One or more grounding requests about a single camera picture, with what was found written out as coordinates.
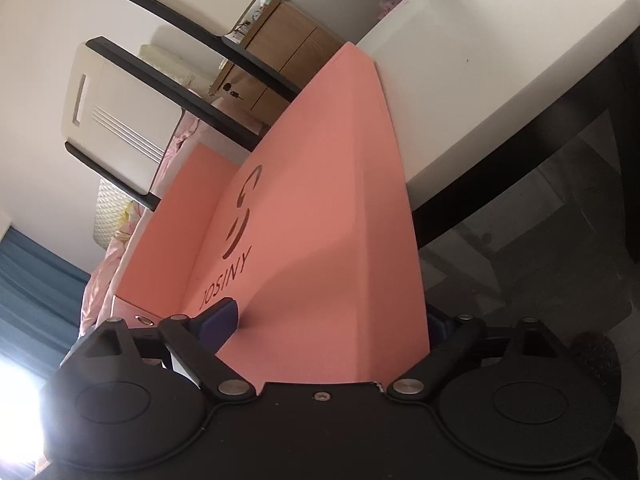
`dark floor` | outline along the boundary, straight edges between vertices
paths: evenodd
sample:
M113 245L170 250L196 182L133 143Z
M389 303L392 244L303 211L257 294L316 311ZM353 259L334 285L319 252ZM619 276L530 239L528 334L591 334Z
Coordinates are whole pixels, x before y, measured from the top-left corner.
M640 444L640 264L625 250L608 114L420 257L427 300L448 314L494 326L532 316L565 342L608 332L623 362L620 415Z

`blue curtain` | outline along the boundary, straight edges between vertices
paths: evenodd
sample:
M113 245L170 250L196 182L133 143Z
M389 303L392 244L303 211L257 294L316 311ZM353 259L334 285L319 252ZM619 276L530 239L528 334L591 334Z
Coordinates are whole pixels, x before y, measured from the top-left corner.
M0 358L48 378L78 338L88 280L10 228L0 242Z

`metal bolt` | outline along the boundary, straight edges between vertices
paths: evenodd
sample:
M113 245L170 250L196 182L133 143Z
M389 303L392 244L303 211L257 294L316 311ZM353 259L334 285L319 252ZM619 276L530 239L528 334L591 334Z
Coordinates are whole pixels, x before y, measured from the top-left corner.
M327 400L331 400L331 394L328 392L318 392L314 394L315 400L320 400L321 402L325 402Z
M136 319L142 323L143 325L147 325L147 326L153 326L154 322L151 321L148 317L144 317L144 316L136 316Z
M220 386L218 386L218 390L221 394L228 395L230 397L244 395L249 391L249 389L251 389L249 383L238 379L225 381L223 383L220 383Z
M394 383L394 390L403 395L415 395L424 390L424 384L417 379L400 379Z

